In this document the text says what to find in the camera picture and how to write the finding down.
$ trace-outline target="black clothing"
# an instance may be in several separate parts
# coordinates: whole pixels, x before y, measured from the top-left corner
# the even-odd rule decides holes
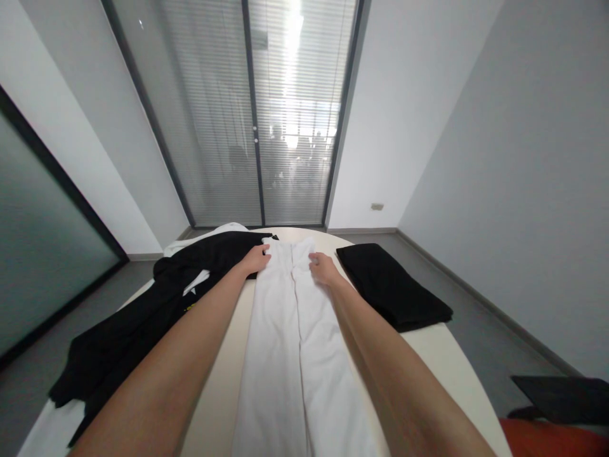
[[[72,399],[86,403],[72,447],[102,407],[165,333],[251,248],[272,234],[224,232],[203,238],[154,265],[152,287],[132,303],[77,336],[70,344],[68,362],[49,392],[56,407]],[[209,278],[184,289],[209,270]]]
[[[452,309],[411,278],[378,244],[339,248],[336,255],[364,300],[398,332],[451,320]]]

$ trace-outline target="table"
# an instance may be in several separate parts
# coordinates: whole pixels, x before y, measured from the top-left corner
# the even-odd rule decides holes
[[[273,232],[283,242],[315,240],[317,251],[332,256],[340,273],[345,272],[336,257],[336,248],[352,243],[339,237],[305,228],[275,227],[253,230]],[[233,438],[241,373],[246,353],[249,319],[254,301],[255,281],[246,281],[218,358],[201,393],[188,429],[182,457],[228,456]],[[500,456],[511,456],[508,443],[486,393],[471,364],[444,324],[403,333],[402,337],[419,354],[452,398],[460,405],[482,436]],[[389,456],[381,425],[353,359],[349,356],[355,381],[370,416],[378,455]]]

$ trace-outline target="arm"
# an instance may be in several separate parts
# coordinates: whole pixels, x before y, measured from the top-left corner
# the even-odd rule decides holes
[[[193,407],[216,359],[246,277],[262,270],[256,246],[140,362],[78,440],[76,456],[179,453]]]
[[[377,410],[391,454],[493,456],[459,405],[417,353],[338,272],[332,258],[310,255]]]

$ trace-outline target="white garment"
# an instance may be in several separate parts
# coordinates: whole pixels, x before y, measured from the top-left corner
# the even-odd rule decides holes
[[[233,457],[371,456],[375,445],[313,239],[265,239],[241,378]]]
[[[236,222],[221,225],[210,233],[189,240],[175,241],[164,251],[165,257],[171,257],[179,250],[189,246],[203,238],[223,232],[247,232],[248,230]],[[202,283],[209,277],[208,270],[201,273],[184,289],[184,295],[192,290],[197,284]],[[144,288],[144,292],[153,284],[150,280]],[[61,408],[56,408],[53,402],[48,400],[44,405],[40,416],[30,430],[17,457],[65,457],[70,451],[67,447],[74,432],[84,418],[84,402],[72,400]]]

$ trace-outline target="glass door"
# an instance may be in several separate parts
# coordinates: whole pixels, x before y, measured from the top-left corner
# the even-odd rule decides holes
[[[321,226],[357,0],[102,0],[194,227]]]
[[[1,89],[0,108],[3,365],[16,345],[128,260]]]
[[[266,223],[323,224],[355,0],[250,0]]]

